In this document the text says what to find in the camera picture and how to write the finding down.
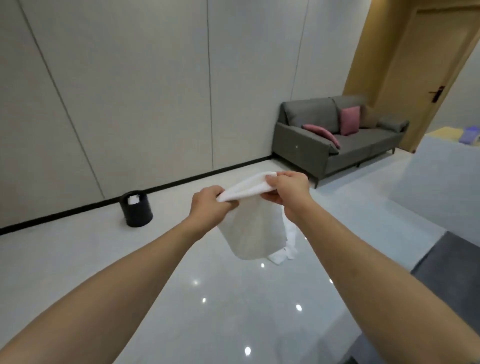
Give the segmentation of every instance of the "brown pillow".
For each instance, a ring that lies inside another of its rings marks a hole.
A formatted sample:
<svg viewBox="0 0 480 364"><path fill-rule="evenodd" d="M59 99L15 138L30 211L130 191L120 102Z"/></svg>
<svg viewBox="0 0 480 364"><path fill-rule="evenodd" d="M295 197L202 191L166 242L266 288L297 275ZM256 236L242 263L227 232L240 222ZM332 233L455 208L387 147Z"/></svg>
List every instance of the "brown pillow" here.
<svg viewBox="0 0 480 364"><path fill-rule="evenodd" d="M379 118L375 114L375 111L368 105L362 105L360 111L360 128L375 128L378 121Z"/></svg>

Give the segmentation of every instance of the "sofa armrest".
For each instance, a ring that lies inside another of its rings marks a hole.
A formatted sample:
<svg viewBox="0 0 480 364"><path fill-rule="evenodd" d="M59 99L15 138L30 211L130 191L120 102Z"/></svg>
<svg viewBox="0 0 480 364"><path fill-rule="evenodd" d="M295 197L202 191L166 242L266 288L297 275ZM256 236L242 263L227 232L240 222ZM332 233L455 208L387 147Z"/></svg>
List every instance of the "sofa armrest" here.
<svg viewBox="0 0 480 364"><path fill-rule="evenodd" d="M396 118L395 116L388 115L380 117L377 127L385 130L391 130L395 133L405 133L409 124L410 122L408 120L402 120Z"/></svg>
<svg viewBox="0 0 480 364"><path fill-rule="evenodd" d="M325 174L331 145L329 140L319 135L278 122L272 151L320 179Z"/></svg>

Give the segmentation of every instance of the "forearm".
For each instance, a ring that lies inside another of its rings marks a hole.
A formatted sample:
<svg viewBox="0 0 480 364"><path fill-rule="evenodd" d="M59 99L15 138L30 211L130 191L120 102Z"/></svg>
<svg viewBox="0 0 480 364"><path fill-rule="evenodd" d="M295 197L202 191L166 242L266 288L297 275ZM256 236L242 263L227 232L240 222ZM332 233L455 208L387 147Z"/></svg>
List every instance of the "forearm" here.
<svg viewBox="0 0 480 364"><path fill-rule="evenodd" d="M185 220L98 272L14 337L0 363L112 363L199 237Z"/></svg>
<svg viewBox="0 0 480 364"><path fill-rule="evenodd" d="M389 363L459 363L480 358L480 339L405 269L317 204L298 223L342 299Z"/></svg>

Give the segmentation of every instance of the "wooden door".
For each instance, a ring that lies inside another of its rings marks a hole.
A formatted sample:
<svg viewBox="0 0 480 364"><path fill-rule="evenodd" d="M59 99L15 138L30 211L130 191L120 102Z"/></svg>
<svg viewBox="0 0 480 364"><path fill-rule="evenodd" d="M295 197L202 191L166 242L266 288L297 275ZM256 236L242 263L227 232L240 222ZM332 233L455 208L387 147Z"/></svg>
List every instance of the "wooden door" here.
<svg viewBox="0 0 480 364"><path fill-rule="evenodd" d="M452 77L455 66L474 38L480 19L477 8L418 10L389 68L375 110L410 120L400 147L412 151L435 105L435 92Z"/></svg>

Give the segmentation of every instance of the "black baseboard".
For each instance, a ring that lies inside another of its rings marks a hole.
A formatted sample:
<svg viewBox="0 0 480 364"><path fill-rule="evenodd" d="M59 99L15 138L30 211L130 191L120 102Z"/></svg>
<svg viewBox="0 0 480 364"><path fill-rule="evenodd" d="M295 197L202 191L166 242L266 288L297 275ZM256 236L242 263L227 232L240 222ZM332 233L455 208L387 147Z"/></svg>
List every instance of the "black baseboard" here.
<svg viewBox="0 0 480 364"><path fill-rule="evenodd" d="M255 164L255 163L258 163L258 162L263 162L264 160L269 160L269 159L272 159L272 155L269 155L269 156L266 156L266 157L263 157L263 158L250 160L250 161L244 162L244 163L239 163L239 164L236 164L234 166L220 168L219 170L213 170L211 172L202 173L202 174L199 174L197 176L184 178L183 180L166 183L166 184L163 184L161 186L147 188L144 191L147 194L151 194L152 192L165 190L167 188L175 187L175 186L178 186L180 184L193 182L193 181L205 178L205 177L210 177L210 176L213 176L215 174L227 172L229 170L234 170L234 169L237 169L237 168L245 167L245 166ZM62 212L58 212L56 214L52 214L52 215L48 215L48 216L42 216L41 218L35 218L33 220L24 221L24 222L20 222L18 224L6 226L6 227L0 229L0 235L8 234L9 232L18 231L18 230L25 229L25 228L30 228L30 227L35 226L35 225L44 224L46 222L50 222L50 221L53 221L53 220L58 220L60 218L65 218L67 216L80 214L82 212L90 211L90 210L93 210L95 208L104 207L104 206L108 206L108 205L111 205L111 204L116 204L118 201L119 201L119 197L114 197L114 198L111 198L111 199L108 199L108 200L95 202L93 204L72 208L71 210L62 211Z"/></svg>

